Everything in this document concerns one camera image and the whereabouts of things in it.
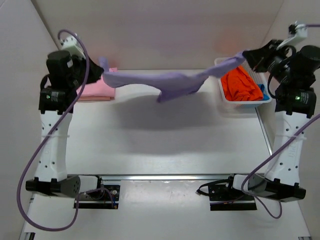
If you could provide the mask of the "purple t shirt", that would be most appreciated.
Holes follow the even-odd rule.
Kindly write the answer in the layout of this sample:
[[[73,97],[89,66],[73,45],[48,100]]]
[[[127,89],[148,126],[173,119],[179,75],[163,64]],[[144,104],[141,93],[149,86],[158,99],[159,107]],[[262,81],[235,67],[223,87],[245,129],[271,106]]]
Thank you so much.
[[[160,90],[157,102],[162,103],[196,93],[209,77],[221,78],[227,72],[239,67],[245,61],[242,52],[227,58],[221,63],[209,67],[194,75],[169,72],[156,75],[137,75],[104,71],[103,81],[111,88],[127,85],[146,85]]]

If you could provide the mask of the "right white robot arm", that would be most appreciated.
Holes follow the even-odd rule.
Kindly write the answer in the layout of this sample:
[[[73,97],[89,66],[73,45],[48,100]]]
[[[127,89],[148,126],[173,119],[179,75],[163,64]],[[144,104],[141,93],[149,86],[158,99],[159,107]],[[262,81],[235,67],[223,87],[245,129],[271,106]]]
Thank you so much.
[[[320,49],[314,45],[296,50],[281,40],[271,40],[265,46],[243,52],[256,73],[269,73],[269,79],[279,83],[271,96],[275,102],[276,131],[273,153],[261,167],[248,175],[236,174],[230,187],[246,195],[279,202],[302,200],[306,190],[300,187],[299,165],[305,139],[305,129],[318,119],[314,116],[317,96],[312,88],[314,72],[320,67]]]

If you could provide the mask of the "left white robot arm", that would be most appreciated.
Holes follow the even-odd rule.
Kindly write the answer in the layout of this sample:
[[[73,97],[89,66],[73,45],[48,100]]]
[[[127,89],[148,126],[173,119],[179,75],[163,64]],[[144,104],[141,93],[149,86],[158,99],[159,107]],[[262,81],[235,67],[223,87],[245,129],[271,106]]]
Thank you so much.
[[[80,191],[78,176],[68,176],[66,149],[74,102],[82,87],[97,82],[103,68],[81,51],[58,50],[48,54],[48,75],[40,83],[40,157],[33,179],[25,189],[44,196],[74,198]]]

